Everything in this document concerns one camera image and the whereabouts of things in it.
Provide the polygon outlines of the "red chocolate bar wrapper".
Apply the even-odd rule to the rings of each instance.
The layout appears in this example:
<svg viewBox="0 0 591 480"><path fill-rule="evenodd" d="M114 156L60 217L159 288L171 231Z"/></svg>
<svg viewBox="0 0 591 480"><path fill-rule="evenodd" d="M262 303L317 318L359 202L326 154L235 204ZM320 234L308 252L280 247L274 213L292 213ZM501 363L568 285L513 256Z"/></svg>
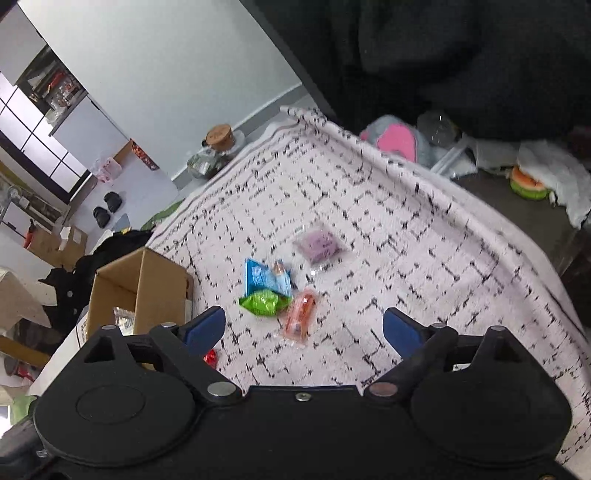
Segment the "red chocolate bar wrapper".
<svg viewBox="0 0 591 480"><path fill-rule="evenodd" d="M217 367L217 354L214 349L209 350L205 354L204 362L212 369L215 369Z"/></svg>

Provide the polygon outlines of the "long white cracker pack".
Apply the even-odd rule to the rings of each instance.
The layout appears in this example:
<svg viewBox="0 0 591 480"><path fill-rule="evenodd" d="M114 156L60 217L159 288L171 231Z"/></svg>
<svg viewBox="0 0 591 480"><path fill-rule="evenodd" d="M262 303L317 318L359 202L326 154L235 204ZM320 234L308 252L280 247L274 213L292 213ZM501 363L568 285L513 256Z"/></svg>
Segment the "long white cracker pack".
<svg viewBox="0 0 591 480"><path fill-rule="evenodd" d="M121 307L113 308L114 323L123 335L133 335L135 325L135 313Z"/></svg>

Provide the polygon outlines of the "green snack packet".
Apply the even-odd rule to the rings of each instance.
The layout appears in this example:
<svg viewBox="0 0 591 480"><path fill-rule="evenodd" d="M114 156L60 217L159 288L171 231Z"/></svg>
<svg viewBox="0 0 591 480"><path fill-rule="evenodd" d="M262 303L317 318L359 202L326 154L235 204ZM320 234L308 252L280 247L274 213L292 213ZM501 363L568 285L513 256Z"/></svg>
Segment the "green snack packet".
<svg viewBox="0 0 591 480"><path fill-rule="evenodd" d="M238 304L253 315L273 317L290 306L291 298L273 292L272 290L259 290L238 299Z"/></svg>

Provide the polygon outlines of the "blue snack bag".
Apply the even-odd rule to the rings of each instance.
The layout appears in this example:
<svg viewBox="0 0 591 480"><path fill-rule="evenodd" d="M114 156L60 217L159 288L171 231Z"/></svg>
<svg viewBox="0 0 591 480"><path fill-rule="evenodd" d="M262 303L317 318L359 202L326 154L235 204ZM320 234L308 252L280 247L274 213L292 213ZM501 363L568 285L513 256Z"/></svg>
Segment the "blue snack bag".
<svg viewBox="0 0 591 480"><path fill-rule="evenodd" d="M250 296L256 291L270 290L283 297L293 296L290 271L277 260L273 267L257 262L252 258L246 259L245 264L245 296Z"/></svg>

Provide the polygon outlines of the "pink sausage snack pack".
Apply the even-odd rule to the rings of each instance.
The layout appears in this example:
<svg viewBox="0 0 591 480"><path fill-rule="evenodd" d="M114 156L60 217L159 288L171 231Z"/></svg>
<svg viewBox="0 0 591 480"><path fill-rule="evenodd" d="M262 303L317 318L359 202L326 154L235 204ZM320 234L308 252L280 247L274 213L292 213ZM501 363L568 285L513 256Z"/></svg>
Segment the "pink sausage snack pack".
<svg viewBox="0 0 591 480"><path fill-rule="evenodd" d="M304 343L308 338L308 328L317 308L318 296L314 290L302 290L291 301L287 310L281 334L287 340Z"/></svg>

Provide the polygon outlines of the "purple snack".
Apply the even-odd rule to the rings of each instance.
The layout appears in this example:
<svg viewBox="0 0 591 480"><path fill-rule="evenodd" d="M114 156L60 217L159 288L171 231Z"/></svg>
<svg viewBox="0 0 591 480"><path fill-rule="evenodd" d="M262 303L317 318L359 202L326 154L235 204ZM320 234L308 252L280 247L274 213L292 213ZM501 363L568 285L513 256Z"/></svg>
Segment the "purple snack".
<svg viewBox="0 0 591 480"><path fill-rule="evenodd" d="M339 238L324 225L312 225L294 239L294 248L311 265L317 265L332 259L344 250Z"/></svg>

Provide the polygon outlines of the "brown cardboard box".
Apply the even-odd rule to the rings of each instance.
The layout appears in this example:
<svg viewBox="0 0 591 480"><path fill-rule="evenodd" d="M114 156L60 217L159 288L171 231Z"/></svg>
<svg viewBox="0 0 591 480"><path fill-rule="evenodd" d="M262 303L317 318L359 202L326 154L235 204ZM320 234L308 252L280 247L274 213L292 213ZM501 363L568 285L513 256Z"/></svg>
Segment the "brown cardboard box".
<svg viewBox="0 0 591 480"><path fill-rule="evenodd" d="M119 307L135 315L131 332L165 322L182 325L192 311L193 279L185 268L141 248L97 270L87 313L87 335L115 322Z"/></svg>

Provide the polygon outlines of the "green cartoon floor mat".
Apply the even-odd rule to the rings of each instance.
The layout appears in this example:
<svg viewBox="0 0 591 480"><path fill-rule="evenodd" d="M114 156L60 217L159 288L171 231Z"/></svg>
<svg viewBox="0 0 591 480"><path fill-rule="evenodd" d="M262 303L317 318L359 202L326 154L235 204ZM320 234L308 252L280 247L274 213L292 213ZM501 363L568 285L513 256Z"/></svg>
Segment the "green cartoon floor mat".
<svg viewBox="0 0 591 480"><path fill-rule="evenodd" d="M171 204L166 209L161 210L160 212L157 212L142 225L141 230L142 231L152 231L159 224L161 224L164 220L166 220L170 215L172 215L182 203L183 203L183 201L180 200L178 202Z"/></svg>

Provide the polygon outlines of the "black clothes heap on floor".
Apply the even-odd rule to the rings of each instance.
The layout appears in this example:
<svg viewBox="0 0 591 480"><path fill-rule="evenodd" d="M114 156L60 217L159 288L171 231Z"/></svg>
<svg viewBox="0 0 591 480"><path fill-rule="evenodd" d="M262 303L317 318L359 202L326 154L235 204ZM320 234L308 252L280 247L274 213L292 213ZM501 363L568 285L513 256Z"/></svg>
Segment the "black clothes heap on floor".
<svg viewBox="0 0 591 480"><path fill-rule="evenodd" d="M95 274L98 269L133 251L142 248L152 236L151 230L130 230L114 233L104 240L90 255L82 256L72 272L53 268L40 282L53 287L56 293L54 306L44 305L53 329L67 335L89 305Z"/></svg>

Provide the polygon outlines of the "white black patterned blanket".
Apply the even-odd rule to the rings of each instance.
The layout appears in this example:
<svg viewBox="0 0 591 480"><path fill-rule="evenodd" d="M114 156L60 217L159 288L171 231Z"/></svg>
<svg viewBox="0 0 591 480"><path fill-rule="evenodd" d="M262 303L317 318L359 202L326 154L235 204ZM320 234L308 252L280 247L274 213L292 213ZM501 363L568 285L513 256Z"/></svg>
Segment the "white black patterned blanket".
<svg viewBox="0 0 591 480"><path fill-rule="evenodd" d="M344 250L311 265L294 239L318 224ZM572 425L558 458L589 477L590 346L573 304L538 245L451 181L290 108L148 247L192 275L195 311L224 309L218 367L243 388L366 387L399 360L382 329L390 307L462 334L508 328L568 398ZM239 307L249 258L283 261L297 287L318 295L303 346Z"/></svg>

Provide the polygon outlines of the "wooden table with cloth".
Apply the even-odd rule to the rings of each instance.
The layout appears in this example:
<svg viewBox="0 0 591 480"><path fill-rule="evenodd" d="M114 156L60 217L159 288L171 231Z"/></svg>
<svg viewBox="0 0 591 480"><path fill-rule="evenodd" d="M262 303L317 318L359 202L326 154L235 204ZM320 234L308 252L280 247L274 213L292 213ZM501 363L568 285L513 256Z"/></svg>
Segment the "wooden table with cloth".
<svg viewBox="0 0 591 480"><path fill-rule="evenodd" d="M19 281L10 270L1 269L1 353L42 369L50 356L8 338L9 331L20 320L25 319L39 326L49 328L49 319L40 302Z"/></svg>

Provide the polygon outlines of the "brown lidded round container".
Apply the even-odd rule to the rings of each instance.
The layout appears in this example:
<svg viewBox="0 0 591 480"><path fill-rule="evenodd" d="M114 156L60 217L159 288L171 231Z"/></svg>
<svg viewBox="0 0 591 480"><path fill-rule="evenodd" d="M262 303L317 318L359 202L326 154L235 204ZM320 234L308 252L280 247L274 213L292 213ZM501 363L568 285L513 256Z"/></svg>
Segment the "brown lidded round container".
<svg viewBox="0 0 591 480"><path fill-rule="evenodd" d="M235 145L232 129L229 124L218 124L209 130L204 138L208 147L216 152L228 151Z"/></svg>

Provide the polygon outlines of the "white kitchen cabinet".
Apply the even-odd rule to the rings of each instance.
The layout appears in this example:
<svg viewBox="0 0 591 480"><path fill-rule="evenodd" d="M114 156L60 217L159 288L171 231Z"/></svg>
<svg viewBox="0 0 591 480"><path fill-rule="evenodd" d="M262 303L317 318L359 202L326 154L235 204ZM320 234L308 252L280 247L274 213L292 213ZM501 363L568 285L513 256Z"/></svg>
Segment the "white kitchen cabinet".
<svg viewBox="0 0 591 480"><path fill-rule="evenodd" d="M128 138L88 95L69 110L50 136L87 168L97 159L113 157L128 143Z"/></svg>

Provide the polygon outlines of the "dark framed glass door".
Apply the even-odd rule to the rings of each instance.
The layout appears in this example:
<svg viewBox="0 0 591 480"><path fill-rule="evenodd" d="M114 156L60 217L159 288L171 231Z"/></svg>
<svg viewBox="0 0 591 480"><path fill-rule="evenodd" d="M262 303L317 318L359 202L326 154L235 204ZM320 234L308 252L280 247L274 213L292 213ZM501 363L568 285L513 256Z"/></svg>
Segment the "dark framed glass door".
<svg viewBox="0 0 591 480"><path fill-rule="evenodd" d="M16 162L68 204L90 176L53 136L52 126L26 95L1 75L1 140Z"/></svg>

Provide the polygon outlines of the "black clothes pile on chair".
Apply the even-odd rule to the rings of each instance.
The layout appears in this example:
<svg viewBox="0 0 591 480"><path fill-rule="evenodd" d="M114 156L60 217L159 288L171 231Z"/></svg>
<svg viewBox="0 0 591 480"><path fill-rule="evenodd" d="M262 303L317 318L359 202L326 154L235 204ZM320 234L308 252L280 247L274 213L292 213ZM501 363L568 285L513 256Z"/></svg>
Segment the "black clothes pile on chair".
<svg viewBox="0 0 591 480"><path fill-rule="evenodd" d="M439 110L468 135L553 139L590 123L586 1L249 1L318 107L360 131Z"/></svg>

